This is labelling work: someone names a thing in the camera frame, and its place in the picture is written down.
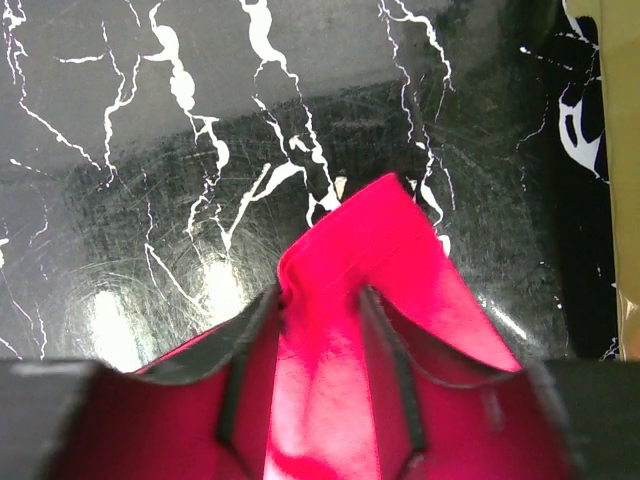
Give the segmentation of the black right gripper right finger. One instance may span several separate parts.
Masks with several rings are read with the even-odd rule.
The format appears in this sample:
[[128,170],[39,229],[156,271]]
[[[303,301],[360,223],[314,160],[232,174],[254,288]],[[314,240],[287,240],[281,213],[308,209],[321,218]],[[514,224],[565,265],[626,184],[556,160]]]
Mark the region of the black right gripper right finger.
[[635,479],[639,366],[472,359],[365,288],[359,313],[385,479]]

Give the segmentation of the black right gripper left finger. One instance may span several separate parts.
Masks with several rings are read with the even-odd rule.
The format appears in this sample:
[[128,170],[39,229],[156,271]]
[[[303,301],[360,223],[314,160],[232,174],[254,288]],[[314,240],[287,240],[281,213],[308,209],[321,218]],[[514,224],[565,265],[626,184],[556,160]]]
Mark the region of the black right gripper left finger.
[[94,360],[4,360],[5,479],[259,479],[279,290],[138,373]]

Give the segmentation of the magenta t shirt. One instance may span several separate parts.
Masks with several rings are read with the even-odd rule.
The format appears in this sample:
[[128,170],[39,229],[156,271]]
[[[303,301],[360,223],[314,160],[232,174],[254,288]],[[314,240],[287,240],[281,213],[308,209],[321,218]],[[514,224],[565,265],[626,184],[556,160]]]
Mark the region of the magenta t shirt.
[[422,210],[387,174],[320,220],[281,257],[284,329],[265,475],[380,475],[359,293],[372,286],[411,322],[486,365],[515,356],[447,257]]

